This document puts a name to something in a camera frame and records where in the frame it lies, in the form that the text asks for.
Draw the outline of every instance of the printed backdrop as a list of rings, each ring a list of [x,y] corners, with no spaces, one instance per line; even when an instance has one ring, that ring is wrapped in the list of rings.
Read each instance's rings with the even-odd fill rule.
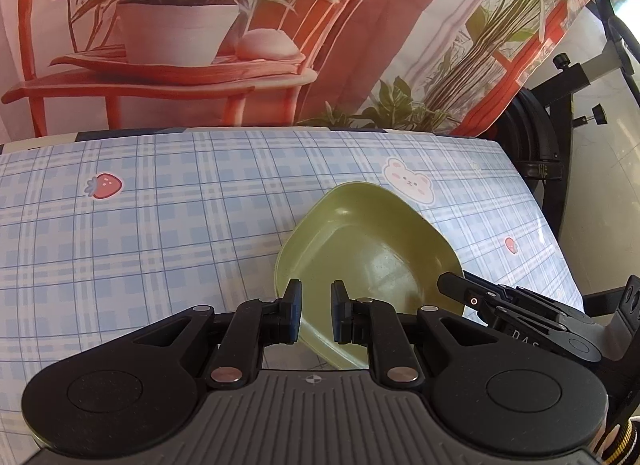
[[[295,122],[476,135],[587,1],[0,0],[0,142]],[[200,15],[213,5],[226,25]],[[201,65],[172,60],[188,55]]]

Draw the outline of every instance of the metal screw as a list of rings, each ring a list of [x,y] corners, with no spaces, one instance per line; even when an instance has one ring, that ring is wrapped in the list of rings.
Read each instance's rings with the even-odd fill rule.
[[[414,380],[417,380],[419,376],[418,371],[414,368],[405,368],[403,366],[389,369],[386,372],[386,375],[394,382],[400,382],[402,384],[413,382]]]
[[[242,378],[242,371],[238,368],[216,368],[211,371],[211,378],[221,384],[232,384]]]

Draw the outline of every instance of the plaid tablecloth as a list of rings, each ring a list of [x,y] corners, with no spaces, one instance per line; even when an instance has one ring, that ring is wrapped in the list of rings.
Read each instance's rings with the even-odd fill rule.
[[[232,311],[274,297],[276,254],[296,223],[342,182],[396,191],[382,174],[389,158],[431,180],[433,203],[404,199],[465,270],[581,307],[540,209],[489,141],[219,129],[0,155],[0,460],[36,448],[20,395],[44,366],[194,304]],[[122,190],[87,196],[101,173]],[[266,365],[323,363],[296,345],[268,348]]]

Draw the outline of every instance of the green plastic bowl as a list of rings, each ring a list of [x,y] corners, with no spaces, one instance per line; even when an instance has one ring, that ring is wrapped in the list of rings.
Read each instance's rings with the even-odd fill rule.
[[[463,305],[438,292],[440,275],[462,268],[450,244],[392,192],[349,182],[329,191],[298,224],[276,261],[276,293],[302,281],[300,339],[338,369],[367,368],[367,350],[334,342],[331,283],[349,297],[391,303],[400,313],[431,304],[462,314]]]

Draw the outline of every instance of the ribbed gray surface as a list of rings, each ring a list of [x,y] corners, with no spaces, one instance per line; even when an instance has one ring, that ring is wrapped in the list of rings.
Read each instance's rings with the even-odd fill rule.
[[[310,383],[306,379],[322,379]],[[32,465],[83,460],[41,451]],[[213,393],[175,437],[101,465],[503,465],[445,433],[413,393],[376,385],[368,371],[261,371],[238,391]],[[531,465],[596,465],[584,451]]]

